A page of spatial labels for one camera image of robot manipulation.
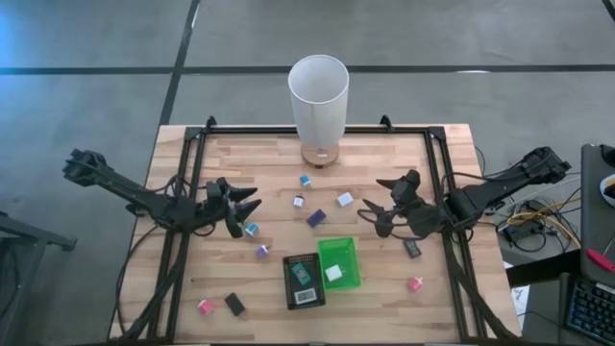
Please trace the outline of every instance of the green plastic container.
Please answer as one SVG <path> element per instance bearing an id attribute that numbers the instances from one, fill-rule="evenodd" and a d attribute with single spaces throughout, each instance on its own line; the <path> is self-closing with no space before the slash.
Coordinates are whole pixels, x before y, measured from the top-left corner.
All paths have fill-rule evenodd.
<path id="1" fill-rule="evenodd" d="M 357 250 L 355 249 L 355 241 L 351 237 L 320 240 L 318 242 L 318 255 L 326 290 L 351 289 L 361 286 Z M 339 265 L 342 277 L 330 282 L 325 270 L 336 264 Z"/>

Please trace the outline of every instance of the gray floor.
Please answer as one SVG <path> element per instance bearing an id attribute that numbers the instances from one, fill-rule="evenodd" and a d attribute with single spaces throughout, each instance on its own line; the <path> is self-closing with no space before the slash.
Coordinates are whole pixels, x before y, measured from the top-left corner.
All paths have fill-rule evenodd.
<path id="1" fill-rule="evenodd" d="M 0 67 L 172 66 L 189 5 L 5 0 Z M 615 63 L 613 34 L 599 0 L 203 0 L 185 65 L 290 65 L 318 53 L 347 64 Z M 0 210 L 79 238 L 75 252 L 45 257 L 23 344 L 106 337 L 135 221 L 120 199 L 64 180 L 62 161 L 75 147 L 97 150 L 143 182 L 169 81 L 0 76 Z M 541 145 L 578 170 L 581 144 L 613 144 L 614 87 L 615 73 L 606 72 L 353 74 L 348 122 L 386 113 L 398 123 L 470 123 L 487 172 Z M 170 123 L 209 115 L 224 124 L 291 123 L 284 75 L 183 76 Z M 577 187 L 546 195 L 560 200 Z M 558 251 L 552 241 L 533 257 Z"/>

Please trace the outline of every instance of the pink cube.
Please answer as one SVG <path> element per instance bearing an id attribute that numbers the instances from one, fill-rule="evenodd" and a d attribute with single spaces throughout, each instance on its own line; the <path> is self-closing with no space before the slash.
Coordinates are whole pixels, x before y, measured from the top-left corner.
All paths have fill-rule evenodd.
<path id="1" fill-rule="evenodd" d="M 203 315 L 208 315 L 213 312 L 213 304 L 209 300 L 202 300 L 198 308 Z"/>
<path id="2" fill-rule="evenodd" d="M 413 292 L 416 292 L 423 285 L 423 278 L 412 278 L 407 285 Z"/>

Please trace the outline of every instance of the red object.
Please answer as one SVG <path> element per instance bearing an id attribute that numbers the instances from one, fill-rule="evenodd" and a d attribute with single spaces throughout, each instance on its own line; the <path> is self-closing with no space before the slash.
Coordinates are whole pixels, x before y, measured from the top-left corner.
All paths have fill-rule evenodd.
<path id="1" fill-rule="evenodd" d="M 202 300 L 198 307 L 201 314 L 207 315 L 213 311 L 213 304 L 208 300 Z"/>
<path id="2" fill-rule="evenodd" d="M 600 268 L 606 271 L 609 271 L 609 272 L 615 272 L 615 264 L 613 264 L 610 260 L 608 260 L 608 258 L 605 255 L 599 253 L 596 250 L 592 250 L 592 249 L 587 249 L 585 254 L 590 260 L 596 263 Z"/>
<path id="3" fill-rule="evenodd" d="M 423 285 L 423 278 L 412 278 L 407 285 L 412 291 L 416 292 Z"/>

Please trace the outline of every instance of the wooden tabletop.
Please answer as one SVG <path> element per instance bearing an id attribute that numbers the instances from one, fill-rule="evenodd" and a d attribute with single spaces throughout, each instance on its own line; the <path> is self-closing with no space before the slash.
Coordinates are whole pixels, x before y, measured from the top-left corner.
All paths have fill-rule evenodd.
<path id="1" fill-rule="evenodd" d="M 479 174 L 470 128 L 445 125 L 454 171 Z M 177 173 L 185 126 L 163 126 L 147 179 L 150 188 L 164 185 Z M 252 198 L 262 204 L 250 220 L 260 225 L 257 238 L 232 239 L 224 222 L 213 235 L 190 240 L 184 275 L 176 342 L 423 342 L 456 341 L 453 301 L 440 235 L 419 243 L 423 255 L 410 259 L 402 241 L 381 239 L 371 224 L 357 217 L 361 198 L 390 207 L 389 191 L 377 178 L 397 179 L 416 169 L 419 194 L 433 199 L 425 142 L 420 135 L 346 135 L 340 141 L 338 163 L 314 169 L 302 162 L 300 140 L 289 135 L 207 136 L 201 185 L 226 177 L 232 185 L 255 186 Z M 191 172 L 195 150 L 188 165 Z M 443 174 L 438 156 L 439 172 Z M 299 177 L 311 177 L 312 189 L 300 187 Z M 460 186 L 471 179 L 456 178 Z M 344 209 L 337 196 L 350 192 L 355 202 Z M 295 195 L 305 197 L 295 209 Z M 206 198 L 202 191 L 198 199 Z M 306 218 L 322 209 L 327 218 L 312 229 Z M 151 229 L 151 219 L 139 219 L 135 239 Z M 396 234 L 411 235 L 409 229 Z M 284 297 L 283 257 L 316 252 L 321 239 L 352 236 L 357 247 L 362 285 L 347 291 L 327 291 L 327 304 L 314 309 L 288 310 Z M 121 292 L 127 324 L 151 298 L 158 275 L 163 230 L 155 231 L 135 252 Z M 257 259 L 258 245 L 270 246 L 267 259 Z M 498 240 L 489 226 L 476 227 L 470 243 L 479 291 L 506 326 L 519 333 Z M 423 277 L 417 292 L 407 288 L 412 277 Z M 235 317 L 224 298 L 235 292 L 246 311 Z M 211 300 L 215 311 L 201 315 L 197 304 Z M 159 331 L 166 326 L 167 296 Z M 474 326 L 469 300 L 464 299 L 471 334 Z M 119 335 L 116 321 L 111 336 Z"/>

